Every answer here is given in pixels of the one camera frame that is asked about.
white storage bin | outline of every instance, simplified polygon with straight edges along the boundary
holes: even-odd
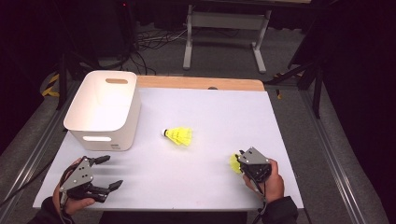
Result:
[[[67,111],[64,127],[88,150],[130,148],[141,106],[136,81],[131,72],[90,72]]]

sleeve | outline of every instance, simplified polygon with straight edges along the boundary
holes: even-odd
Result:
[[[75,224],[71,217],[68,217],[71,220],[71,223]],[[55,209],[55,206],[52,202],[52,197],[48,197],[41,204],[41,209],[35,214],[35,217],[32,218],[28,222],[28,224],[64,224],[61,221],[61,218],[58,212]]]
[[[265,224],[295,224],[297,217],[297,206],[288,196],[269,203],[262,215],[262,222]]]

yellow object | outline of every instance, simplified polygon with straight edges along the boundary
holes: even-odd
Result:
[[[230,166],[234,172],[236,172],[237,174],[242,174],[241,170],[239,169],[239,161],[236,159],[236,156],[239,156],[239,155],[236,155],[236,154],[231,155]]]
[[[185,146],[188,146],[192,138],[192,129],[183,127],[167,129],[163,132],[163,135],[168,137],[177,145],[183,144]]]

shuttlecock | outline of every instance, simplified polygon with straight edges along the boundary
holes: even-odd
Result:
[[[183,144],[185,146],[188,146],[192,138],[192,129],[183,127],[166,129],[163,131],[163,136],[168,137],[177,145]]]
[[[236,172],[237,174],[242,174],[241,169],[239,169],[240,164],[239,164],[239,161],[238,161],[237,157],[238,157],[238,155],[236,155],[236,154],[231,155],[231,157],[230,157],[230,166],[231,166],[231,169],[233,169],[234,172]]]

human hand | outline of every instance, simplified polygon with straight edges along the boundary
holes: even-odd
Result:
[[[272,168],[271,175],[264,183],[259,183],[259,187],[262,189],[262,192],[265,192],[265,199],[268,203],[271,203],[277,199],[281,199],[284,197],[285,185],[283,183],[283,178],[279,175],[277,170],[277,162],[274,160],[269,160]],[[245,184],[252,190],[255,189],[253,184],[250,182],[250,179],[244,175]]]
[[[77,164],[81,161],[81,158],[78,158],[76,161],[73,162],[72,165]],[[60,208],[60,198],[59,198],[59,188],[60,188],[60,182],[58,183],[58,185],[55,188],[55,191],[53,191],[53,195],[52,195],[52,202],[55,205],[56,211],[58,211],[58,213],[61,213],[61,208]],[[66,212],[66,214],[68,214],[69,216],[74,215],[78,210],[81,210],[87,206],[90,206],[92,204],[95,203],[95,200],[92,198],[86,198],[86,199],[82,199],[82,200],[75,200],[75,199],[71,199],[69,198],[67,200],[67,203],[64,207],[64,211]]]

